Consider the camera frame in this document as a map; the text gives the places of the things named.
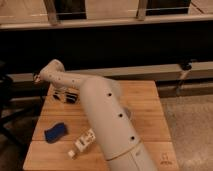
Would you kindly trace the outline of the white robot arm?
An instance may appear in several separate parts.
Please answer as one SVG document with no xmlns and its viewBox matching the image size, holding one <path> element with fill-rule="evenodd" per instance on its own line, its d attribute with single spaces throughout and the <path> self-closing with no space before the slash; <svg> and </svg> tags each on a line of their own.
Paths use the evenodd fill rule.
<svg viewBox="0 0 213 171">
<path fill-rule="evenodd" d="M 102 76 L 68 73 L 57 59 L 39 73 L 57 88 L 79 91 L 80 103 L 110 171 L 158 171 L 119 102 L 120 84 Z"/>
</svg>

